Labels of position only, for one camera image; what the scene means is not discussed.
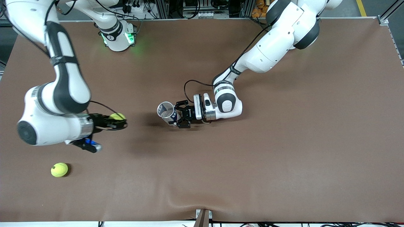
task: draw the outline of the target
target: cup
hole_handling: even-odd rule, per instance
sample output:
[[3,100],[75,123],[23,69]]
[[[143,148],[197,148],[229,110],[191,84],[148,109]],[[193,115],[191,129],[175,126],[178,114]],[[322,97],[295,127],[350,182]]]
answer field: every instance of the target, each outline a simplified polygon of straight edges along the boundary
[[179,115],[174,105],[170,102],[162,102],[157,107],[157,115],[161,117],[167,124],[175,126]]

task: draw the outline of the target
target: cable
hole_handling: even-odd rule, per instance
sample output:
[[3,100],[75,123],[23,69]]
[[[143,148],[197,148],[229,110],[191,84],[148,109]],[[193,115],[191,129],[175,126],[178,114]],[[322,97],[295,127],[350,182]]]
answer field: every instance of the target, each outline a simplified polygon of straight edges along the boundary
[[192,17],[188,18],[188,20],[194,18],[199,13],[199,10],[201,9],[201,3],[199,2],[199,0],[195,0],[195,1],[196,1],[195,13]]
[[51,11],[51,9],[52,9],[52,7],[53,7],[53,5],[55,4],[56,1],[57,0],[53,0],[52,3],[49,5],[48,10],[46,11],[45,22],[44,22],[45,26],[46,26],[46,22],[48,21],[49,13],[50,13],[50,11]]
[[[237,61],[241,58],[241,56],[246,52],[246,50],[254,43],[254,41],[259,37],[259,35],[261,35],[261,33],[263,33],[267,28],[269,28],[271,25],[267,25],[265,28],[263,28],[255,37],[254,37],[254,39],[250,42],[250,44],[243,50],[243,52],[241,52],[241,54],[238,56],[238,58],[234,61],[234,63],[232,63],[232,65],[233,65],[233,67],[236,65],[236,63],[237,63]],[[229,75],[230,75],[230,73],[231,73],[231,71],[229,71],[229,73],[224,77],[224,79],[223,80],[225,80]],[[188,80],[187,82],[185,82],[185,84],[184,84],[184,95],[185,95],[185,97],[188,99],[188,101],[189,102],[191,102],[191,103],[194,103],[193,101],[191,101],[189,98],[188,98],[188,96],[187,96],[187,92],[186,92],[186,90],[185,90],[185,87],[186,87],[186,85],[187,85],[187,83],[188,82],[191,82],[191,81],[193,81],[193,82],[197,82],[197,83],[199,83],[199,84],[202,84],[202,85],[205,85],[205,86],[210,86],[210,87],[214,87],[214,86],[216,86],[217,84],[205,84],[205,83],[202,83],[202,82],[200,82],[200,81],[197,81],[197,80]]]
[[137,30],[136,34],[139,34],[140,29],[142,28],[143,20],[144,19],[142,19],[142,21],[140,22],[140,26],[139,26],[139,29]]
[[215,0],[210,0],[210,5],[211,5],[213,8],[216,8],[216,9],[218,9],[218,10],[223,10],[223,9],[229,8],[229,1],[227,2],[227,5],[225,5],[225,6],[219,6],[219,5],[216,5],[215,3],[216,3]]
[[144,4],[145,4],[145,7],[146,7],[148,13],[149,13],[154,19],[158,19],[157,16],[154,14],[153,10],[152,10],[152,7],[150,6],[149,0],[144,0],[143,2],[144,2]]
[[179,9],[183,8],[183,6],[179,6],[181,0],[177,0],[176,8],[177,8],[177,13],[180,16],[180,18],[184,18],[184,15],[182,13],[179,13]]
[[[120,113],[116,112],[115,110],[113,110],[112,108],[108,107],[107,105],[104,105],[104,104],[102,104],[102,103],[100,103],[100,102],[96,102],[96,101],[93,101],[93,100],[90,100],[90,103],[95,103],[95,104],[101,105],[101,106],[103,106],[103,107],[109,109],[110,111],[112,111],[114,114],[117,114],[117,115],[120,116],[122,119],[125,119],[125,117],[123,117]],[[128,122],[126,122],[126,126],[124,126],[123,128],[115,128],[115,129],[104,129],[104,128],[101,128],[101,129],[102,129],[102,130],[105,130],[105,131],[119,131],[119,130],[125,129],[125,128],[127,128],[127,127],[128,127]]]
[[106,11],[108,11],[108,12],[110,12],[110,13],[113,13],[113,14],[118,14],[118,15],[121,15],[121,16],[126,16],[126,17],[132,17],[132,18],[134,18],[134,19],[136,19],[136,20],[140,20],[139,18],[137,18],[137,17],[135,17],[135,16],[129,16],[129,15],[125,15],[125,14],[122,14],[122,13],[117,13],[117,12],[113,12],[113,11],[111,11],[111,10],[109,10],[109,9],[107,9],[105,6],[103,6],[98,0],[95,0],[102,8],[104,8]]
[[213,87],[213,85],[211,85],[211,84],[205,84],[205,83],[202,83],[202,82],[197,81],[197,80],[188,80],[187,82],[185,82],[185,84],[184,84],[184,94],[185,94],[185,97],[187,97],[188,101],[191,102],[191,103],[194,103],[194,101],[191,101],[191,100],[188,98],[187,92],[185,91],[185,88],[186,88],[186,86],[187,86],[187,83],[189,83],[189,82],[191,82],[191,81],[197,82],[198,84],[202,84],[202,85],[205,85],[205,86]]
[[204,121],[203,119],[201,119],[201,121],[202,121],[202,123],[204,123],[204,124],[211,124],[211,123],[212,123],[212,121],[206,122],[206,121]]
[[253,22],[255,22],[255,23],[257,23],[257,24],[260,24],[260,25],[265,25],[265,26],[267,25],[266,23],[260,22],[260,21],[258,20],[258,18],[257,18],[257,20],[254,20],[254,18],[249,17],[249,16],[242,16],[242,18],[248,18],[248,19],[252,20]]
[[70,13],[70,11],[74,8],[74,4],[76,4],[76,1],[77,0],[73,0],[73,4],[72,4],[72,6],[70,7],[70,9],[66,12],[66,13],[62,13],[62,15],[67,15],[67,14],[69,14]]
[[[339,227],[357,227],[357,226],[360,226],[360,225],[365,225],[365,224],[370,224],[369,222],[363,222],[363,223],[358,223],[358,224],[356,224],[356,225],[352,225],[351,223],[346,223],[346,224],[339,224],[339,223],[336,223],[337,225],[336,226],[339,226]],[[335,225],[330,225],[330,224],[325,224],[325,225],[322,225],[321,227],[335,227]]]
[[24,38],[26,38],[30,43],[32,43],[36,48],[38,48],[42,53],[44,53],[46,56],[48,56],[48,58],[50,58],[49,53],[44,50],[42,47],[40,47],[38,44],[36,44],[32,39],[28,38],[28,36],[26,36],[19,28],[17,28],[10,20],[10,18],[8,17],[7,13],[6,13],[7,8],[5,7],[5,5],[2,3],[2,11],[3,11],[3,15],[6,17],[6,19],[10,22],[10,24],[17,30],[17,32],[19,32]]

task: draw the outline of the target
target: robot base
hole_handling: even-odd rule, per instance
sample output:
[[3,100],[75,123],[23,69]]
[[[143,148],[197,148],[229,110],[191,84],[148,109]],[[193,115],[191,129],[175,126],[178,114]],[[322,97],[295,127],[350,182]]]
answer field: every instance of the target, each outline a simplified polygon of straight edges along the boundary
[[120,21],[122,23],[122,32],[116,37],[114,41],[111,41],[107,37],[104,37],[105,46],[111,50],[120,52],[126,50],[130,46],[135,46],[137,26],[128,23],[126,21]]

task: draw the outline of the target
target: yellow tennis ball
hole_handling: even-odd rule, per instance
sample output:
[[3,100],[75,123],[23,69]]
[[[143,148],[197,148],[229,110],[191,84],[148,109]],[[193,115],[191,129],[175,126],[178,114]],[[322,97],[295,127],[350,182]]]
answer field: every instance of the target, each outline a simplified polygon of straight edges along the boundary
[[125,115],[122,113],[113,113],[109,116],[109,118],[115,119],[115,120],[123,120],[126,119]]
[[54,177],[63,177],[68,170],[69,167],[66,165],[66,163],[59,162],[52,166],[52,168],[50,169],[50,173]]

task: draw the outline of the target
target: brown mat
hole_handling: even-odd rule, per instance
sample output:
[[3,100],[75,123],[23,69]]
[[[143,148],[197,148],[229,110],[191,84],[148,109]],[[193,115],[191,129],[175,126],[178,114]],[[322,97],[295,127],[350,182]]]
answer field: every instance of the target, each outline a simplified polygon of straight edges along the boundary
[[[313,46],[268,73],[242,74],[240,117],[189,130],[169,128],[157,105],[183,100],[188,79],[210,82],[258,25],[144,22],[122,53],[92,23],[64,25],[93,100],[129,127],[95,135],[97,154],[22,142],[23,96],[55,73],[19,38],[0,83],[1,221],[175,220],[197,208],[218,221],[404,221],[404,70],[375,19],[322,20]],[[57,162],[73,166],[70,176],[51,176]]]

